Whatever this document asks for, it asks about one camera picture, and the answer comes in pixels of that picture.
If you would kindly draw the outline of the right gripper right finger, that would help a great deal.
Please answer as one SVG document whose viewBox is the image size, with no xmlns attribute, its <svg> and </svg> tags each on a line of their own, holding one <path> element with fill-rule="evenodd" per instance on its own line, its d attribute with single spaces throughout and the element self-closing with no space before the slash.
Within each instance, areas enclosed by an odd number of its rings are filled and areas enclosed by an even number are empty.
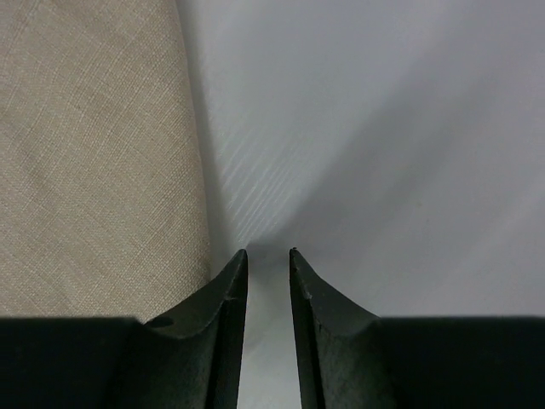
<svg viewBox="0 0 545 409">
<path fill-rule="evenodd" d="M 305 408 L 541 408 L 541 317 L 379 317 L 290 251 Z"/>
</svg>

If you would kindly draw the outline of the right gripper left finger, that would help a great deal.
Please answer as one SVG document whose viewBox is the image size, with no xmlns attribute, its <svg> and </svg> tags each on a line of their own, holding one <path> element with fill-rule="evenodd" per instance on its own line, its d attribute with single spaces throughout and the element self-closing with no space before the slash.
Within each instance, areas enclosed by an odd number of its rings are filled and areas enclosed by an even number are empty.
<svg viewBox="0 0 545 409">
<path fill-rule="evenodd" d="M 186 300 L 129 317 L 5 318 L 4 408 L 234 408 L 248 256 L 238 251 Z"/>
</svg>

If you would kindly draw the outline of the beige cloth napkin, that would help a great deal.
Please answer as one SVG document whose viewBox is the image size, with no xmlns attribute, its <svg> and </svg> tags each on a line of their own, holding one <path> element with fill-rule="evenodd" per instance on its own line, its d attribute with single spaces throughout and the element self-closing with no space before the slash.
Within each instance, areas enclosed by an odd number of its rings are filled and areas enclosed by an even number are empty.
<svg viewBox="0 0 545 409">
<path fill-rule="evenodd" d="M 172 1 L 1 4 L 1 313 L 130 315 L 209 277 Z"/>
</svg>

